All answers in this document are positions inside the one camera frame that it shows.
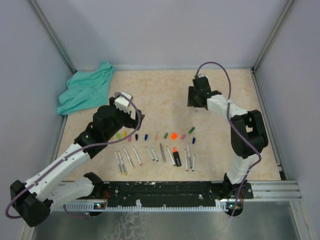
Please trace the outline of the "small black marker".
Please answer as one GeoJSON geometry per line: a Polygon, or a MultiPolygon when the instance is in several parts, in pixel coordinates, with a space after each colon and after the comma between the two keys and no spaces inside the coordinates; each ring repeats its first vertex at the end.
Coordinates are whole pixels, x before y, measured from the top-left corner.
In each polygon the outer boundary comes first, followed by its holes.
{"type": "Polygon", "coordinates": [[[150,150],[148,149],[148,147],[145,147],[145,149],[146,149],[149,157],[151,158],[151,160],[152,160],[152,161],[155,161],[155,158],[154,158],[154,156],[152,155],[152,153],[150,152],[150,150]]]}

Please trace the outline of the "orange highlighter cap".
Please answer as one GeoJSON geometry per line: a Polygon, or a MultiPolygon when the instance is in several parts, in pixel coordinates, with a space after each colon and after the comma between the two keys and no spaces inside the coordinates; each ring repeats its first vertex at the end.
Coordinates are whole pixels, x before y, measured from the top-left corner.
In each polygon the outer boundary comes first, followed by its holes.
{"type": "Polygon", "coordinates": [[[177,137],[178,137],[178,134],[177,133],[172,133],[171,134],[171,136],[170,136],[170,138],[172,139],[172,140],[175,140],[175,139],[177,139],[177,137]]]}

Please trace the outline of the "purple cap pen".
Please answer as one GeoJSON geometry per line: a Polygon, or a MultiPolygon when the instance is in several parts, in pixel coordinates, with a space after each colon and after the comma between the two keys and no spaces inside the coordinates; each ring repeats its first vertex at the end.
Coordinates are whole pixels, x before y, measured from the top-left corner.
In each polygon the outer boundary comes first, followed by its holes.
{"type": "Polygon", "coordinates": [[[165,163],[167,160],[166,160],[166,156],[165,156],[163,145],[160,143],[159,146],[160,146],[160,152],[161,152],[162,160],[165,163]]]}

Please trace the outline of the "yellow cap marker pen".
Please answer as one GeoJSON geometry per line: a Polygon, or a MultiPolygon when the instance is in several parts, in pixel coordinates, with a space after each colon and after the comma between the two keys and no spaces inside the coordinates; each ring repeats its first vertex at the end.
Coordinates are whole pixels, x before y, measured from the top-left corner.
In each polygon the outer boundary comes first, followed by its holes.
{"type": "Polygon", "coordinates": [[[123,150],[124,150],[124,153],[125,153],[125,155],[126,155],[126,157],[127,157],[128,161],[129,161],[129,164],[130,164],[131,168],[134,170],[134,169],[135,169],[135,165],[134,165],[134,163],[132,162],[132,159],[131,159],[131,157],[130,157],[130,155],[129,155],[128,151],[126,150],[126,148],[125,148],[125,147],[123,147],[123,150]]]}

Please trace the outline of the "black orange highlighter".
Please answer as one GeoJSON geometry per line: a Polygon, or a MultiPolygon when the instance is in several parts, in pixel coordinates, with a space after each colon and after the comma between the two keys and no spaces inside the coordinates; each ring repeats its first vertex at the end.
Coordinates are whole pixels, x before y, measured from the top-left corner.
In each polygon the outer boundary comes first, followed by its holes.
{"type": "Polygon", "coordinates": [[[172,154],[173,154],[173,158],[174,158],[174,161],[175,161],[175,165],[177,167],[181,167],[182,164],[181,164],[180,155],[179,155],[179,152],[177,151],[177,149],[175,147],[173,148],[172,154]]]}

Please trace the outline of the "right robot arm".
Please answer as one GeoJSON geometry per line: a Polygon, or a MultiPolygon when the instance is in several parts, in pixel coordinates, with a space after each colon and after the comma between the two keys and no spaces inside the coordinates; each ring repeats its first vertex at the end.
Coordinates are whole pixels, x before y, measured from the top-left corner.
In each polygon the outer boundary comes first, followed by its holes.
{"type": "Polygon", "coordinates": [[[213,189],[215,198],[235,198],[244,186],[255,162],[261,161],[261,152],[269,140],[259,110],[246,110],[232,103],[218,90],[211,90],[207,76],[195,76],[188,87],[187,105],[205,108],[230,124],[230,142],[234,159],[224,174],[223,182],[213,189]]]}

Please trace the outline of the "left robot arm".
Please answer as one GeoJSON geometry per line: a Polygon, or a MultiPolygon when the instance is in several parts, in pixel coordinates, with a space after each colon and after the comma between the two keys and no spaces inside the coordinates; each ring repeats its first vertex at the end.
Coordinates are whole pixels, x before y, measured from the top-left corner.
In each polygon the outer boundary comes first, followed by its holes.
{"type": "Polygon", "coordinates": [[[103,181],[93,172],[73,183],[60,183],[107,146],[122,142],[121,139],[111,140],[121,128],[138,131],[144,117],[133,103],[133,96],[116,92],[108,105],[97,109],[92,122],[60,157],[28,180],[16,180],[11,184],[11,201],[5,208],[5,216],[9,219],[22,218],[29,227],[36,227],[62,205],[83,197],[101,197],[103,181]],[[18,215],[10,215],[10,208],[14,208],[18,215]]]}

